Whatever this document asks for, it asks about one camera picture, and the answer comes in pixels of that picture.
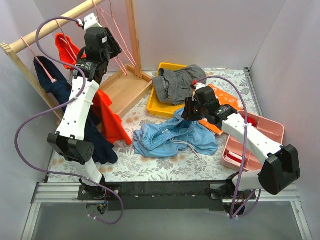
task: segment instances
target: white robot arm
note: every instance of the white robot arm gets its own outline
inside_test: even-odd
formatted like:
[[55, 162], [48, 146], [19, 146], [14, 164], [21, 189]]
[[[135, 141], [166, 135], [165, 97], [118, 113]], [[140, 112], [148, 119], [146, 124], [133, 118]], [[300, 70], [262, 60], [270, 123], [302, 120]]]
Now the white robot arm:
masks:
[[[190, 121], [207, 119], [210, 124], [244, 143], [245, 120], [230, 105], [220, 105], [211, 87], [202, 83], [193, 86], [195, 94], [185, 100], [182, 117]], [[263, 165], [261, 170], [243, 172], [239, 191], [264, 189], [276, 195], [300, 177], [298, 151], [269, 139], [251, 125], [247, 125], [247, 149]], [[227, 179], [231, 196], [238, 181], [238, 173]]]
[[76, 66], [85, 73], [85, 88], [82, 94], [76, 97], [83, 85], [83, 77], [74, 70], [70, 100], [76, 100], [67, 106], [61, 124], [55, 134], [49, 134], [47, 140], [61, 156], [75, 166], [77, 172], [84, 177], [81, 183], [92, 188], [93, 194], [98, 198], [103, 190], [86, 179], [98, 184], [104, 184], [105, 180], [92, 158], [94, 145], [84, 141], [85, 125], [109, 61], [120, 54], [121, 49], [109, 29], [98, 23], [94, 13], [84, 18], [83, 29], [86, 31], [86, 47], [80, 51]]

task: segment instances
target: garment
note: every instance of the garment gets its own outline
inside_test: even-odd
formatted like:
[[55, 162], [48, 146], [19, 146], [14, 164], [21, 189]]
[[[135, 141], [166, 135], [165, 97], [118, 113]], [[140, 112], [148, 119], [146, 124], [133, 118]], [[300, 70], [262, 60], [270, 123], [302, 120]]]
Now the garment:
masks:
[[[60, 104], [64, 104], [69, 100], [72, 89], [71, 86], [58, 68], [49, 59], [44, 56], [38, 56], [38, 59], [51, 76], [57, 80], [52, 83], [44, 69], [40, 66], [37, 60], [34, 59], [33, 63], [40, 85], [46, 93], [53, 94]], [[95, 163], [100, 162], [101, 164], [106, 164], [107, 162], [110, 162], [114, 164], [118, 161], [118, 156], [112, 149], [114, 145], [108, 142], [98, 131], [90, 116], [88, 116], [85, 123], [84, 140], [91, 142], [94, 145], [92, 158]]]
[[174, 142], [183, 141], [200, 154], [214, 155], [219, 147], [215, 135], [197, 121], [184, 120], [183, 111], [179, 109], [173, 118], [162, 124], [145, 124], [141, 130], [134, 131], [135, 152], [149, 158], [174, 157], [187, 148], [186, 144]]
[[118, 140], [125, 140], [127, 145], [132, 144], [131, 138], [122, 127], [122, 119], [114, 114], [110, 109], [112, 101], [103, 91], [98, 90], [93, 98], [91, 107], [95, 114], [102, 120], [102, 135], [110, 142], [115, 143]]
[[177, 71], [160, 68], [158, 76], [153, 77], [152, 81], [160, 102], [180, 105], [185, 103], [186, 98], [192, 97], [192, 82], [205, 77], [205, 71], [199, 66], [190, 65]]
[[[215, 97], [219, 99], [220, 105], [229, 104], [231, 107], [233, 107], [237, 111], [244, 109], [242, 103], [238, 101], [236, 97], [230, 95], [225, 91], [222, 91], [221, 89], [213, 86], [212, 84], [209, 84], [208, 87], [213, 89]], [[215, 125], [210, 124], [205, 120], [200, 120], [199, 123], [205, 126], [207, 129], [210, 129], [214, 133], [218, 134], [219, 136], [221, 136], [224, 133], [224, 131], [220, 130]]]
[[[79, 54], [79, 48], [74, 45], [70, 37], [63, 35], [62, 33], [57, 33], [55, 35], [55, 45], [58, 48], [60, 60], [75, 65], [77, 61], [77, 56]], [[71, 69], [70, 66], [64, 65], [65, 69]]]
[[[72, 51], [76, 55], [82, 55], [84, 50], [79, 50], [79, 48], [73, 44], [70, 37], [63, 35], [62, 33], [57, 33], [55, 35], [55, 45], [58, 48], [61, 61], [73, 65], [76, 64], [75, 60], [77, 58], [73, 56]], [[70, 69], [69, 66], [65, 65], [64, 67], [66, 69]], [[94, 113], [98, 115], [99, 119], [101, 119], [102, 121], [102, 135], [112, 144], [114, 144], [118, 140], [125, 140], [125, 143], [127, 145], [131, 145], [132, 140], [122, 127], [121, 118], [118, 115], [114, 114], [110, 109], [112, 101], [110, 100], [108, 95], [102, 92], [101, 90], [98, 90], [93, 98], [93, 104], [94, 105], [91, 107], [91, 109], [94, 110]]]

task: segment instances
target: gray cloth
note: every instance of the gray cloth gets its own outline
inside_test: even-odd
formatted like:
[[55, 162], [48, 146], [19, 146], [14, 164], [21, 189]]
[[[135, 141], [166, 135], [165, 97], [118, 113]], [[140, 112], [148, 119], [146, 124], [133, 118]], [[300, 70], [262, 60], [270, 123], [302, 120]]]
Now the gray cloth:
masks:
[[177, 71], [160, 68], [158, 76], [152, 78], [152, 81], [160, 102], [180, 105], [185, 103], [186, 98], [192, 97], [192, 82], [205, 77], [202, 68], [190, 65]]

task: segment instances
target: light blue cloth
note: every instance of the light blue cloth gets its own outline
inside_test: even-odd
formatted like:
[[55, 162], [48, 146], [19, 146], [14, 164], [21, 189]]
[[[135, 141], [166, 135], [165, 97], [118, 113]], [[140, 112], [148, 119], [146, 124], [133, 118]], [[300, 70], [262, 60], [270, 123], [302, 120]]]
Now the light blue cloth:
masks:
[[137, 154], [149, 158], [169, 158], [185, 151], [186, 144], [173, 143], [184, 141], [191, 144], [199, 154], [212, 156], [218, 150], [215, 135], [197, 121], [181, 117], [184, 109], [179, 109], [173, 118], [162, 124], [145, 124], [133, 133], [133, 146]]

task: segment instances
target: orange cloth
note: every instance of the orange cloth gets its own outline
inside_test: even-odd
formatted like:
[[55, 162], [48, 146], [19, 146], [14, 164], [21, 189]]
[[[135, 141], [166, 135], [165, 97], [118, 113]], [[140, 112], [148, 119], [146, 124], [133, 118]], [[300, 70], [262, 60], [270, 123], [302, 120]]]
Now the orange cloth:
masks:
[[[219, 88], [216, 88], [212, 84], [209, 84], [208, 86], [213, 89], [215, 96], [219, 99], [220, 105], [229, 104], [237, 111], [243, 110], [242, 107], [239, 107], [238, 99], [236, 97], [230, 95], [229, 93], [226, 93], [225, 91], [222, 91]], [[207, 121], [200, 120], [199, 123], [220, 136], [224, 133], [224, 131], [220, 130], [215, 125], [208, 123]]]
[[132, 144], [132, 140], [122, 127], [121, 118], [114, 114], [110, 109], [112, 101], [103, 91], [98, 90], [93, 98], [93, 106], [91, 106], [94, 113], [102, 121], [102, 135], [112, 144], [118, 140], [125, 140], [127, 145]]
[[[78, 56], [80, 52], [79, 48], [76, 45], [74, 45], [70, 37], [68, 37], [67, 35], [65, 35], [65, 37], [68, 40], [73, 52]], [[55, 35], [55, 45], [58, 48], [60, 60], [65, 63], [75, 65], [77, 62], [77, 58], [74, 56], [72, 50], [70, 49], [69, 44], [66, 42], [64, 35], [62, 33], [57, 33]], [[65, 69], [73, 70], [73, 68], [67, 65], [64, 65], [64, 67]]]

